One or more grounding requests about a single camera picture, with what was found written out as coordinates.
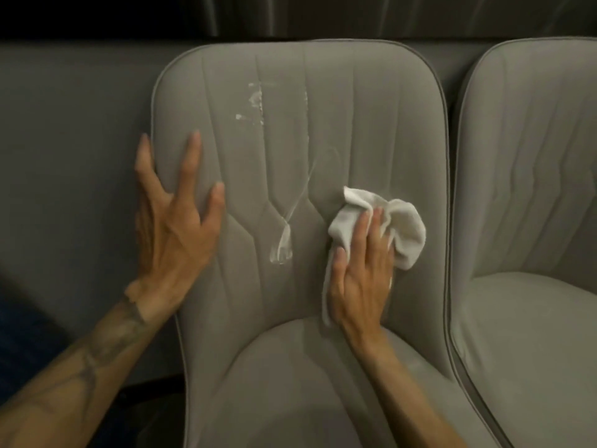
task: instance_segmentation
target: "white cloth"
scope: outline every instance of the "white cloth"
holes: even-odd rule
[[[344,187],[346,205],[340,209],[338,215],[328,228],[328,233],[333,239],[332,248],[328,257],[328,265],[325,270],[324,289],[322,293],[322,317],[325,325],[330,325],[330,313],[328,310],[328,289],[330,287],[331,267],[334,261],[336,248],[343,247],[350,260],[350,241],[354,225],[363,211],[373,213],[376,207],[384,208],[384,217],[381,225],[381,232],[387,230],[390,233],[390,243],[396,249],[394,256],[394,267],[402,270],[409,270],[419,259],[419,255],[425,245],[426,230],[419,212],[411,203],[401,199],[386,201],[381,196],[367,192],[366,190],[350,189]]]

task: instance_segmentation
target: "gray chair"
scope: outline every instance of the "gray chair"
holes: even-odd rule
[[[597,42],[488,51],[458,124],[451,333],[515,447],[597,446]]]
[[[174,60],[153,94],[167,190],[196,128],[199,207],[223,180],[228,215],[217,257],[178,315],[185,446],[395,446],[341,334],[320,324],[326,229],[348,185],[420,211],[428,243],[395,277],[387,332],[471,446],[496,447],[446,349],[447,128],[429,66],[388,42],[201,47]],[[290,246],[281,256],[280,240]]]

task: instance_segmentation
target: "chair seat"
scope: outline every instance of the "chair seat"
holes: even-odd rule
[[[452,333],[514,446],[597,445],[597,296],[531,273],[476,278]]]
[[[458,385],[387,333],[434,406],[470,445],[496,447]],[[396,446],[342,335],[317,318],[279,325],[247,346],[208,403],[200,433],[202,447]]]

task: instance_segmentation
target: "chair backrest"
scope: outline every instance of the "chair backrest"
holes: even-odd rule
[[[197,128],[199,207],[214,181],[226,183],[217,258],[178,317],[193,421],[259,334],[320,313],[326,230],[344,185],[420,211],[428,243],[395,279],[387,324],[447,373],[445,105],[418,55],[375,41],[205,46],[164,70],[152,116],[167,190]]]
[[[597,41],[499,44],[464,89],[452,295],[505,271],[597,292]]]

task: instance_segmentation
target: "left hand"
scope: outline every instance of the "left hand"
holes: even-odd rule
[[[136,215],[139,277],[127,296],[147,316],[169,317],[178,309],[217,248],[224,214],[224,184],[211,190],[205,219],[195,205],[201,136],[189,137],[175,194],[167,193],[155,173],[147,135],[139,142],[135,172],[139,183]]]

